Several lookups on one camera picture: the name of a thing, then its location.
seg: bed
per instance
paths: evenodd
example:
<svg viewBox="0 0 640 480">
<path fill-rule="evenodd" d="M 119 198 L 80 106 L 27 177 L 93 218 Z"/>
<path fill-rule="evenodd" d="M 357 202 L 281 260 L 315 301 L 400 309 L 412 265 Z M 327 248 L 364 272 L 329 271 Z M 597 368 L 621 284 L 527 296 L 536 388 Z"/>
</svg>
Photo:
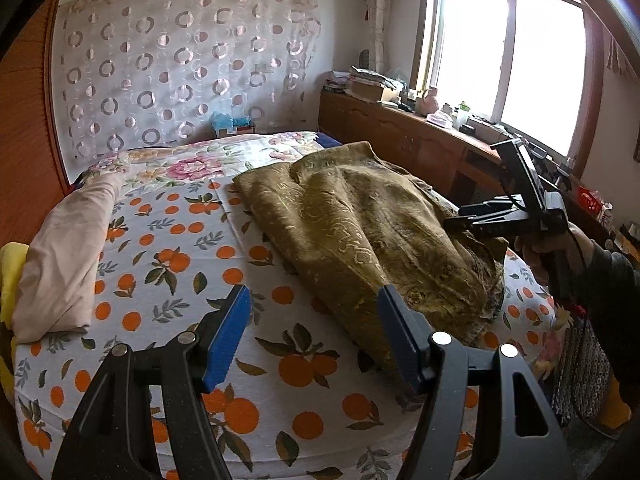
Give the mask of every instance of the bed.
<svg viewBox="0 0 640 480">
<path fill-rule="evenodd" d="M 90 168 L 88 178 L 126 174 L 98 264 L 94 319 L 85 333 L 49 333 L 15 356 L 22 448 L 43 478 L 106 353 L 120 342 L 163 345 L 237 283 L 251 290 L 250 323 L 225 383 L 204 397 L 232 477 L 395 478 L 420 399 L 400 392 L 305 290 L 232 183 L 242 171 L 320 149 L 313 132 L 247 135 L 132 150 Z M 502 309 L 478 345 L 511 342 L 533 363 L 552 334 L 553 300 L 511 251 L 504 283 Z M 468 389 L 454 476 L 471 453 L 477 403 Z M 159 388 L 152 415 L 162 474 L 177 479 Z"/>
</svg>

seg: black sleeve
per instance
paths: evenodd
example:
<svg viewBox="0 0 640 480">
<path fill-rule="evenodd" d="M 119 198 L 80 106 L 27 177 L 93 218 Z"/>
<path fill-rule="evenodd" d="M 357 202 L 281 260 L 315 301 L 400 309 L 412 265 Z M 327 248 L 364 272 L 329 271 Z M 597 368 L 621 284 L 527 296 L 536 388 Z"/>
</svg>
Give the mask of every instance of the black sleeve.
<svg viewBox="0 0 640 480">
<path fill-rule="evenodd" d="M 640 273 L 619 253 L 595 246 L 589 268 L 577 279 L 578 300 L 621 385 L 623 400 L 640 392 Z"/>
</svg>

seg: cabinet door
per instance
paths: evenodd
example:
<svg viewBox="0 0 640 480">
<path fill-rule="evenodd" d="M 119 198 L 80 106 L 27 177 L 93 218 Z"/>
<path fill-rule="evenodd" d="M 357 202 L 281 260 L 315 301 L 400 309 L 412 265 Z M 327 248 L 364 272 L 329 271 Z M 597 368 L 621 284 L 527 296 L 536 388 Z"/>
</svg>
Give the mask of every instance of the cabinet door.
<svg viewBox="0 0 640 480">
<path fill-rule="evenodd" d="M 374 147 L 376 155 L 410 172 L 417 154 L 415 137 L 398 126 L 395 121 L 378 118 L 376 127 L 378 133 L 378 147 Z"/>
<path fill-rule="evenodd" d="M 344 140 L 346 117 L 344 102 L 341 102 L 340 96 L 328 92 L 320 95 L 318 126 L 322 132 L 340 142 L 347 142 Z"/>
<path fill-rule="evenodd" d="M 423 136 L 419 139 L 412 173 L 447 196 L 462 156 L 462 147 L 456 140 L 447 142 L 449 139 L 444 138 L 444 135 L 439 137 L 443 138 Z"/>
<path fill-rule="evenodd" d="M 370 131 L 373 128 L 373 120 L 367 108 L 359 104 L 352 104 L 346 112 L 345 140 L 343 142 L 358 142 L 359 140 L 371 142 Z"/>
</svg>

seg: black cable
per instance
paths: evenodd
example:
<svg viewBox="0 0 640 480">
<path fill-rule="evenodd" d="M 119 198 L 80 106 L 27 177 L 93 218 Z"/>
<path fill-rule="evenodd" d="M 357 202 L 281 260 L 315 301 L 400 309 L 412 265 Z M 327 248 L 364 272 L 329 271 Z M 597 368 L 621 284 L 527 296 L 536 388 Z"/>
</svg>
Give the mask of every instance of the black cable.
<svg viewBox="0 0 640 480">
<path fill-rule="evenodd" d="M 500 187 L 502 188 L 502 191 L 504 192 L 504 194 L 507 196 L 507 198 L 511 201 L 511 203 L 516 206 L 518 209 L 520 209 L 521 211 L 524 211 L 525 213 L 527 212 L 527 209 L 520 205 L 517 200 L 513 197 L 513 195 L 511 193 L 509 193 L 507 191 L 506 186 L 504 185 L 504 182 L 502 181 L 502 179 L 500 178 Z"/>
<path fill-rule="evenodd" d="M 582 262 L 582 269 L 583 269 L 583 271 L 585 271 L 587 269 L 587 263 L 586 263 L 586 261 L 584 259 L 584 254 L 582 253 L 582 248 L 580 247 L 580 244 L 578 243 L 578 238 L 575 237 L 575 234 L 571 231 L 571 229 L 569 229 L 569 235 L 573 239 L 575 247 L 578 249 L 578 254 L 580 254 L 580 260 Z M 612 436 L 612 435 L 610 435 L 608 433 L 605 433 L 600 428 L 598 428 L 598 427 L 594 426 L 593 424 L 591 424 L 585 418 L 585 416 L 580 411 L 580 408 L 578 408 L 578 403 L 575 400 L 575 376 L 577 374 L 578 361 L 580 360 L 580 357 L 582 355 L 582 351 L 584 349 L 584 337 L 586 336 L 587 323 L 589 322 L 589 317 L 588 317 L 589 313 L 588 313 L 586 308 L 584 308 L 584 311 L 585 311 L 585 316 L 584 316 L 584 322 L 582 324 L 582 331 L 580 333 L 580 342 L 578 343 L 578 350 L 575 353 L 574 365 L 573 365 L 573 370 L 572 370 L 572 374 L 571 374 L 571 383 L 569 384 L 569 400 L 571 401 L 571 407 L 574 409 L 575 414 L 578 416 L 578 418 L 585 425 L 587 425 L 589 428 L 591 428 L 596 433 L 599 433 L 601 436 L 604 436 L 604 437 L 608 438 L 609 440 L 613 440 L 614 442 L 616 442 L 618 440 L 616 437 L 614 437 L 614 436 Z"/>
</svg>

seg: bright window pane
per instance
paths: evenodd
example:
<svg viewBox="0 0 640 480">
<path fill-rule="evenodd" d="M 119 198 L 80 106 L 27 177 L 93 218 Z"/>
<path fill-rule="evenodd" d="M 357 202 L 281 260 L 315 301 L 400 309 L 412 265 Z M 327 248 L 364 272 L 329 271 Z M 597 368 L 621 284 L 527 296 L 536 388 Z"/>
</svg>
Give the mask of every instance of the bright window pane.
<svg viewBox="0 0 640 480">
<path fill-rule="evenodd" d="M 438 102 L 494 110 L 509 7 L 507 0 L 444 0 Z"/>
<path fill-rule="evenodd" d="M 502 122 L 567 155 L 584 78 L 582 9 L 516 0 L 516 41 Z"/>
</svg>

